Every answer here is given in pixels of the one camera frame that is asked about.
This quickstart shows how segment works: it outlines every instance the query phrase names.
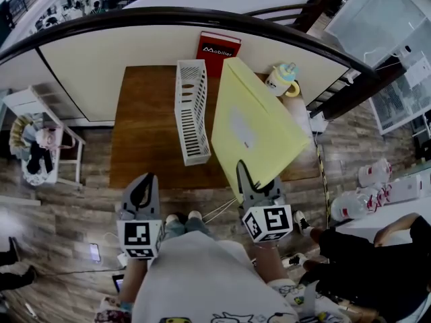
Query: white plastic basket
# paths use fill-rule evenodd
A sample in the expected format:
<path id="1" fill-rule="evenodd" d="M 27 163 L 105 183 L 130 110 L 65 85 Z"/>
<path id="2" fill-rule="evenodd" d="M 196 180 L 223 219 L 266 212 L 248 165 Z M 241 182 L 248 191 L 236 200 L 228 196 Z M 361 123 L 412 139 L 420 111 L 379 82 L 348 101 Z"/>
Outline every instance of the white plastic basket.
<path id="1" fill-rule="evenodd" d="M 180 60 L 176 66 L 175 118 L 184 165 L 204 164 L 211 157 L 205 133 L 207 71 L 204 60 Z"/>

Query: white chair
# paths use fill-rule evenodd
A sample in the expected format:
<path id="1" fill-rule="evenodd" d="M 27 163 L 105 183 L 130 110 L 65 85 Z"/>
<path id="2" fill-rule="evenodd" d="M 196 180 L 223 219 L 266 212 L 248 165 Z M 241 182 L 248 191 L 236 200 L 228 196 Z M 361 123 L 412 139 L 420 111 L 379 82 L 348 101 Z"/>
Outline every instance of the white chair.
<path id="1" fill-rule="evenodd" d="M 56 114 L 46 105 L 46 103 L 42 100 L 42 98 L 36 93 L 36 90 L 30 86 L 28 89 L 24 91 L 19 91 L 14 94 L 9 94 L 4 97 L 3 103 L 12 110 L 15 115 L 20 116 L 24 114 L 39 114 L 46 113 L 51 120 L 55 123 L 56 127 L 58 127 L 55 131 L 56 139 L 60 140 L 63 138 L 63 132 L 65 131 L 67 134 L 71 136 L 71 138 L 75 139 L 78 144 L 77 150 L 77 159 L 73 160 L 60 160 L 60 147 L 57 148 L 55 160 L 53 162 L 53 170 L 49 173 L 48 178 L 44 181 L 44 183 L 63 183 L 69 184 L 72 186 L 82 186 L 79 177 L 81 176 L 81 160 L 82 160 L 82 148 L 86 144 L 86 142 L 76 135 L 68 126 L 60 121 Z M 75 164 L 75 182 L 70 180 L 65 180 L 63 178 L 59 178 L 59 164 Z"/>

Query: bottle handle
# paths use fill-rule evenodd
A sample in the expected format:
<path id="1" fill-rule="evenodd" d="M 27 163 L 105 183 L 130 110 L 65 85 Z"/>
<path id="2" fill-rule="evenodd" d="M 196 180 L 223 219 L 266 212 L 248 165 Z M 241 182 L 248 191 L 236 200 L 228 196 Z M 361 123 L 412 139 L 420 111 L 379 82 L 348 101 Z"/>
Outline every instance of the bottle handle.
<path id="1" fill-rule="evenodd" d="M 285 95 L 287 95 L 287 97 L 296 97 L 300 93 L 299 85 L 294 80 L 293 80 L 293 82 L 292 82 L 291 85 L 295 88 L 295 92 L 289 92 L 289 90 L 287 90 L 286 93 L 285 93 Z"/>

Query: yellow folder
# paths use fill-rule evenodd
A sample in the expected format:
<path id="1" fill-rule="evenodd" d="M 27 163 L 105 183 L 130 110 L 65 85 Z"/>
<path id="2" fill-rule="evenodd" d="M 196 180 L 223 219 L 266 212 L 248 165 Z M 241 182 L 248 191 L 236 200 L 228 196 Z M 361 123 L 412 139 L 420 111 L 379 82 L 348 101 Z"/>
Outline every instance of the yellow folder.
<path id="1" fill-rule="evenodd" d="M 264 187 L 308 145 L 283 104 L 237 57 L 224 60 L 211 143 L 238 201 L 236 164 Z"/>

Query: black t-shirt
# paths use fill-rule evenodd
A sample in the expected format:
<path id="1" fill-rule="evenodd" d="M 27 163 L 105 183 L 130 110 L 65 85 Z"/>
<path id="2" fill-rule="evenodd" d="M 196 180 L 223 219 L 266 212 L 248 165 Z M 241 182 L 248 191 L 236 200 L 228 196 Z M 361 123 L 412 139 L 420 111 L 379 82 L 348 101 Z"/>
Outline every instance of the black t-shirt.
<path id="1" fill-rule="evenodd" d="M 388 323 L 408 317 L 429 294 L 430 224 L 418 217 L 410 236 L 410 244 L 375 248 L 369 243 L 354 252 L 354 260 L 328 264 L 322 288 L 359 306 L 377 309 Z"/>

